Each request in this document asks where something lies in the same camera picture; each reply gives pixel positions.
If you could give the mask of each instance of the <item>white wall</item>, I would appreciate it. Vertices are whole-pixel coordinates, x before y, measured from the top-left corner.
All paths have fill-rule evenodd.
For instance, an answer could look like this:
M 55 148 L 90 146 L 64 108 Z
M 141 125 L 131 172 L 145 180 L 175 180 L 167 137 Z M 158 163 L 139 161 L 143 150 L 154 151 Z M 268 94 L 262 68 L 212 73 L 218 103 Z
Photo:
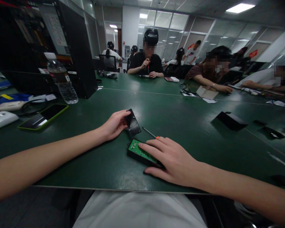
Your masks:
M 285 48 L 285 32 L 279 36 L 257 59 L 258 62 L 272 62 L 272 60 Z
M 137 45 L 138 39 L 138 24 L 139 24 L 139 7 L 134 6 L 123 6 L 123 26 L 122 26 L 122 53 L 119 55 L 124 57 L 124 46 Z

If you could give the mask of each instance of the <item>green phone case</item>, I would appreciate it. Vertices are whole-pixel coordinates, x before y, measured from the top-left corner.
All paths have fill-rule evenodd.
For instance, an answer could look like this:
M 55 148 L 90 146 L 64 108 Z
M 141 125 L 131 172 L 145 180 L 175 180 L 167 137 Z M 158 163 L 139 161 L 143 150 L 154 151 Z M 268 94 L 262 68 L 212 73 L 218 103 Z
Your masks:
M 62 109 L 60 112 L 58 112 L 55 116 L 53 116 L 52 118 L 50 118 L 45 124 L 43 124 L 43 125 L 41 125 L 39 128 L 37 128 L 37 129 L 32 129 L 32 128 L 24 128 L 24 127 L 20 127 L 22 124 L 24 124 L 25 122 L 27 122 L 27 121 L 29 121 L 30 119 L 28 119 L 27 121 L 24 121 L 22 124 L 20 124 L 19 126 L 18 126 L 18 128 L 20 128 L 20 129 L 26 129 L 26 130 L 41 130 L 42 128 L 44 128 L 46 125 L 48 125 L 50 122 L 52 122 L 54 119 L 56 119 L 60 114 L 62 114 L 63 112 L 65 112 L 67 109 L 69 108 L 69 106 L 68 105 L 66 105 L 66 107 L 64 108 L 64 109 Z

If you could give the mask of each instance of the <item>screwdriver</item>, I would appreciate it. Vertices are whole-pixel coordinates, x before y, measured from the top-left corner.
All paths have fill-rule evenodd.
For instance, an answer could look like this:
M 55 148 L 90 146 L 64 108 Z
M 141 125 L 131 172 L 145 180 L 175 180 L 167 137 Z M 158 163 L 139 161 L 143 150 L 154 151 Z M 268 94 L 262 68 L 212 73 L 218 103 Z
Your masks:
M 159 136 L 155 137 L 155 135 L 153 135 L 150 131 L 148 131 L 147 129 L 145 129 L 144 127 L 142 127 L 145 131 L 147 131 L 153 138 L 158 139 Z

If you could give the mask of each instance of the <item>green circuit board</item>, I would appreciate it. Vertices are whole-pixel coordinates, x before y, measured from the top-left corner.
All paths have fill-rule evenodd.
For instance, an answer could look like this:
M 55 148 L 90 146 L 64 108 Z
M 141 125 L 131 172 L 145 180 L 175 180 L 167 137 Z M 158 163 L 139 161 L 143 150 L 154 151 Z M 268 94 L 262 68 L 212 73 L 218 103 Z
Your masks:
M 140 149 L 140 147 L 138 146 L 139 143 L 140 143 L 140 141 L 133 139 L 128 150 L 130 150 L 133 153 L 157 164 L 157 159 L 155 157 L 153 157 L 152 155 L 150 155 L 149 153 L 147 153 L 146 151 Z

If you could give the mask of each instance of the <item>small white box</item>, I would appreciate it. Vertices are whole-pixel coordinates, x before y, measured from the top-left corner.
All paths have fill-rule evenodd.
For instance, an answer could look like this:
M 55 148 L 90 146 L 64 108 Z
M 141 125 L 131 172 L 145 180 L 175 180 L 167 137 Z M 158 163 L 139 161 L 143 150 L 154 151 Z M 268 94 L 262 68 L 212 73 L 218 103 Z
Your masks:
M 215 96 L 218 95 L 218 92 L 215 89 L 209 88 L 209 90 L 206 90 L 205 86 L 200 86 L 199 89 L 196 91 L 196 93 L 201 98 L 206 98 L 209 100 L 213 100 Z

